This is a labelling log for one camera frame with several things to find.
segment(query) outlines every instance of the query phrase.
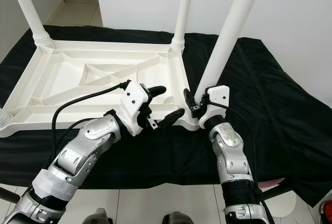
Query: tiled floor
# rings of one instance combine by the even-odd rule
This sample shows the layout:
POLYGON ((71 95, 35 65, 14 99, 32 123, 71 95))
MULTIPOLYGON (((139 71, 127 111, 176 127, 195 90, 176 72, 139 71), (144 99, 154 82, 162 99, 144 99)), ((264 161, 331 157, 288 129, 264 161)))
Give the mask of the tiled floor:
MULTIPOLYGON (((103 26, 98 0, 64 0, 65 6, 51 20, 51 25, 103 26)), ((22 194, 25 188, 1 185, 22 194)), ((0 221, 14 204, 0 200, 0 221)), ((195 223, 224 224, 225 207, 220 185, 179 186, 164 184, 138 190, 78 190, 67 206, 60 223, 81 223, 88 215, 102 207, 116 224, 160 224, 164 215, 172 211, 188 214, 195 223)), ((306 203, 297 198, 292 213, 300 224, 314 224, 306 203)), ((292 216, 283 224, 296 224, 292 216)))

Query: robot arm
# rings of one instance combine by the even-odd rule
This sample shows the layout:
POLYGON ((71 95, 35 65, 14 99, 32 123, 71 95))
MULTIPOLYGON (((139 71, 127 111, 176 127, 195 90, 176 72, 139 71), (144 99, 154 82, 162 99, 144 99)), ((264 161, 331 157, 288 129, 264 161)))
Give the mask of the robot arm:
POLYGON ((38 173, 32 189, 22 196, 3 224, 58 223, 67 203, 112 144, 126 135, 138 135, 143 128, 172 125, 184 114, 184 109, 179 109, 160 122, 151 118, 152 98, 165 91, 165 87, 147 89, 130 82, 121 98, 121 111, 110 110, 102 118, 86 122, 47 170, 38 173))
POLYGON ((225 121, 225 109, 210 104, 228 107, 229 88, 207 88, 200 105, 189 90, 185 89, 184 94, 192 117, 198 118, 200 127, 209 131, 223 189, 226 223, 271 223, 254 184, 241 136, 225 121))

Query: black cloth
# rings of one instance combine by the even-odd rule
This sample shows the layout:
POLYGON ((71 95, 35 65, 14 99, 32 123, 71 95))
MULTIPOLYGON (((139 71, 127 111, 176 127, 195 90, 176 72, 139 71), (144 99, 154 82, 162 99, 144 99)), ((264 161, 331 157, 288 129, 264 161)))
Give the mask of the black cloth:
MULTIPOLYGON (((45 26, 53 39, 169 44, 166 32, 101 27, 45 26)), ((213 50, 216 35, 186 34, 183 61, 194 93, 213 50)), ((0 106, 8 99, 35 46, 27 31, 0 65, 0 106)), ((230 87, 230 107, 250 123, 257 145, 259 181, 285 177, 314 206, 332 188, 332 110, 296 84, 260 40, 240 38, 218 85, 230 87)), ((244 139, 252 166, 249 132, 242 119, 226 119, 244 139)), ((58 137, 64 130, 57 130, 58 137)), ((28 186, 50 155, 50 130, 20 131, 0 139, 0 181, 28 186)), ((61 147, 77 134, 69 132, 61 147)), ((143 131, 102 155, 82 188, 149 188, 162 183, 217 184, 216 158, 205 130, 171 127, 143 131)))

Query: black fabric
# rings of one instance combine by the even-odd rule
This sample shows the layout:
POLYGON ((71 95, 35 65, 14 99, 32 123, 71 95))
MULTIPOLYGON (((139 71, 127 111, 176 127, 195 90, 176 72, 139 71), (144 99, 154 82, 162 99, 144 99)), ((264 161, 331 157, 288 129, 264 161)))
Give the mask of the black fabric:
MULTIPOLYGON (((53 39, 169 44, 166 32, 100 27, 45 26, 53 39)), ((186 34, 183 61, 194 93, 216 35, 186 34)), ((35 46, 27 31, 0 65, 2 107, 28 64, 35 46)), ((332 110, 310 96, 279 66, 260 40, 238 40, 218 85, 230 87, 230 107, 252 126, 259 181, 287 178, 314 206, 332 188, 332 110)), ((242 120, 226 120, 244 139, 252 165, 251 140, 242 120)), ((60 136, 64 130, 57 130, 60 136)), ((77 134, 71 130, 61 147, 77 134)), ((0 139, 0 182, 28 186, 50 155, 50 130, 20 131, 0 139)), ((82 188, 149 188, 162 183, 217 184, 216 158, 205 130, 171 127, 122 140, 102 155, 82 188)))

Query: red object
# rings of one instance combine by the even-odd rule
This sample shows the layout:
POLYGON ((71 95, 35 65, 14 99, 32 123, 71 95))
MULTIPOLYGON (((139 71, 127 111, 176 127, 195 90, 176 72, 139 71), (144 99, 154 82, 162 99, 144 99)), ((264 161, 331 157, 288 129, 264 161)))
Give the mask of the red object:
POLYGON ((324 202, 321 206, 321 216, 323 223, 332 224, 332 201, 324 202))

